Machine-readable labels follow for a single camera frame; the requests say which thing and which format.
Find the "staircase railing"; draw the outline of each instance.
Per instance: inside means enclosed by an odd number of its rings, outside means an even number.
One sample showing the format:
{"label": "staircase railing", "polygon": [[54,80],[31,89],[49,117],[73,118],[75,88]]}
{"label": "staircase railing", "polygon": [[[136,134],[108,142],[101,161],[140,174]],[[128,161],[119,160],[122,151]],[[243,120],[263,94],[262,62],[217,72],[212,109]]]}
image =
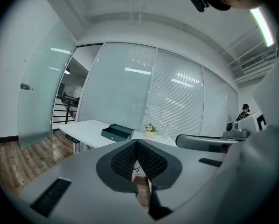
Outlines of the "staircase railing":
{"label": "staircase railing", "polygon": [[55,104],[55,105],[59,105],[59,106],[67,106],[66,110],[54,110],[54,111],[59,111],[59,112],[66,112],[66,115],[53,115],[54,118],[58,118],[58,117],[65,117],[65,121],[53,121],[53,123],[63,123],[65,122],[65,124],[67,124],[68,122],[71,121],[75,121],[75,117],[76,115],[73,114],[73,112],[70,110],[71,107],[78,107],[78,103],[79,103],[79,98],[68,98],[68,96],[66,94],[64,94],[64,96],[57,96],[58,99],[62,100],[63,104]]}

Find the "door handle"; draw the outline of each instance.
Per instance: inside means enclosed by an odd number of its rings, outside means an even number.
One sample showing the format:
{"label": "door handle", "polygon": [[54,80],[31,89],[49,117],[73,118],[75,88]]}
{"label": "door handle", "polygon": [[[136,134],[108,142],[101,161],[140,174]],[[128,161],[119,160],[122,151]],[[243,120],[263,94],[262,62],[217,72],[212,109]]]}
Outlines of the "door handle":
{"label": "door handle", "polygon": [[23,90],[28,90],[28,91],[33,90],[33,89],[30,88],[30,85],[23,84],[23,83],[20,85],[20,88],[23,89]]}

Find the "wooden floor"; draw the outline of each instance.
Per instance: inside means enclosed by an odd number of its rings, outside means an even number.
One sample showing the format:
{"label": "wooden floor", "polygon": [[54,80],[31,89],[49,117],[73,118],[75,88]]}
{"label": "wooden floor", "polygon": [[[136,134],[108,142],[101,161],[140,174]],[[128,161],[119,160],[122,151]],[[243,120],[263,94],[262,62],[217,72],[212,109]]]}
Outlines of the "wooden floor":
{"label": "wooden floor", "polygon": [[[1,143],[0,186],[19,195],[32,180],[70,155],[73,155],[73,143],[62,131],[22,150],[17,141]],[[148,210],[150,190],[147,179],[136,177],[133,183],[138,188],[139,203]]]}

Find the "glass door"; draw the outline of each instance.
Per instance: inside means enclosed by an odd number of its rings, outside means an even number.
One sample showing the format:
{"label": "glass door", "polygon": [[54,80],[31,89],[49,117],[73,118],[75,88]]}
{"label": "glass door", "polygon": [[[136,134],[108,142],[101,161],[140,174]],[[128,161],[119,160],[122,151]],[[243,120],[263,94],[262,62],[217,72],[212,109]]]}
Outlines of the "glass door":
{"label": "glass door", "polygon": [[156,49],[107,43],[86,84],[78,122],[95,119],[140,131]]}
{"label": "glass door", "polygon": [[54,99],[76,44],[62,21],[41,41],[23,76],[17,108],[21,148],[51,135]]}

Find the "small potted plant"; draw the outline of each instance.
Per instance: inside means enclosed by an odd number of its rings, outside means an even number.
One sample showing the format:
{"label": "small potted plant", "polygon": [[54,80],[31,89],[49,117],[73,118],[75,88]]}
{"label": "small potted plant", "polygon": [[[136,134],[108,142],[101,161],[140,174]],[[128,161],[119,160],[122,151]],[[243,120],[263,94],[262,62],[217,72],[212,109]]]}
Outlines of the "small potted plant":
{"label": "small potted plant", "polygon": [[155,137],[155,132],[158,132],[157,127],[153,126],[152,124],[146,124],[144,136],[151,139]]}

